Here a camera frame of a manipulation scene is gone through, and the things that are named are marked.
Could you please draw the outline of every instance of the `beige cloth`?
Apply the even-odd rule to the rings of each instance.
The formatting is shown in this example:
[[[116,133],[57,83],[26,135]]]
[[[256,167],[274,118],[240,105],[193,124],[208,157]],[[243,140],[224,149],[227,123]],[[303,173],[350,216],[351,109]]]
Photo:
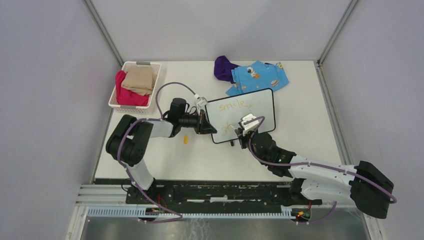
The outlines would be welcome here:
[[[151,66],[131,66],[120,86],[141,96],[150,95],[157,76]]]

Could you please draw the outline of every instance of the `red cloth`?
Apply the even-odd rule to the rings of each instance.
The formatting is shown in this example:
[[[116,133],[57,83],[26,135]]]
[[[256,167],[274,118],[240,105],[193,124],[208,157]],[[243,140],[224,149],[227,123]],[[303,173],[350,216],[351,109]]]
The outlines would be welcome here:
[[[119,71],[115,76],[116,85],[116,101],[119,105],[130,106],[147,106],[149,103],[149,95],[139,95],[133,91],[121,87],[122,81],[127,74],[124,71]]]

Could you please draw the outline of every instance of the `folded cloth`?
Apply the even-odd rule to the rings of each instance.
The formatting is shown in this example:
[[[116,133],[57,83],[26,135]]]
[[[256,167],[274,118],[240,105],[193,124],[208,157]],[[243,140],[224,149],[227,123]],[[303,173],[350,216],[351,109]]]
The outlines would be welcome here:
[[[229,96],[268,88],[275,92],[289,83],[281,62],[273,65],[256,61],[233,69],[231,74],[235,84],[226,92]]]
[[[149,104],[149,95],[142,96],[121,87],[121,84],[124,81],[126,75],[127,74],[121,70],[115,76],[116,101],[118,104],[130,106],[147,106]]]
[[[152,94],[157,76],[151,66],[131,66],[121,86],[142,96]]]
[[[213,68],[213,74],[218,80],[227,81],[234,84],[231,70],[237,67],[239,67],[239,65],[231,63],[226,56],[219,56],[215,60],[215,67]]]

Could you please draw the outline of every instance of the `white table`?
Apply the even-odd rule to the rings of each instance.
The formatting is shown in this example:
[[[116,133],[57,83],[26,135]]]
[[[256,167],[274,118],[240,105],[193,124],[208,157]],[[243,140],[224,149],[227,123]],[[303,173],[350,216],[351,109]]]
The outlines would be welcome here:
[[[253,61],[234,61],[247,66]],[[274,92],[276,129],[270,134],[280,148],[296,152],[309,159],[340,164],[330,119],[320,83],[312,61],[282,61],[290,83]],[[217,80],[213,61],[162,62],[164,83],[181,82],[191,87],[207,100],[227,97],[232,86]],[[184,98],[193,105],[193,95],[180,85],[169,85],[159,94],[163,112],[170,107],[173,98]],[[108,126],[109,138],[124,113],[113,111]],[[152,115],[132,114],[137,118],[159,118],[156,109]],[[184,144],[188,135],[188,144]],[[163,180],[208,181],[287,181],[273,175],[255,160],[247,149],[241,149],[238,141],[214,144],[211,135],[197,135],[192,128],[182,128],[174,138],[151,138],[144,160],[150,173]],[[95,178],[125,179],[127,174],[121,165],[106,153],[101,155]]]

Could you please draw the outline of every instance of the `white plastic basket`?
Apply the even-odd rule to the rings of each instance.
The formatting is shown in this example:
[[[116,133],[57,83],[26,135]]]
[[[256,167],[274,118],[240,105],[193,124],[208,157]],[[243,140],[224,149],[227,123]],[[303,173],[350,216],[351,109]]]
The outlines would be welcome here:
[[[147,106],[130,106],[130,105],[119,105],[117,102],[117,88],[113,87],[112,95],[109,99],[109,106],[111,106],[115,111],[122,113],[137,113],[137,114],[153,114],[156,108],[156,92],[162,86],[162,77],[161,73],[161,64],[159,62],[140,62],[140,61],[126,61],[122,66],[122,71],[128,72],[128,69],[132,66],[137,66],[140,68],[151,67],[153,72],[157,74],[156,83],[154,84],[153,91],[148,98]]]

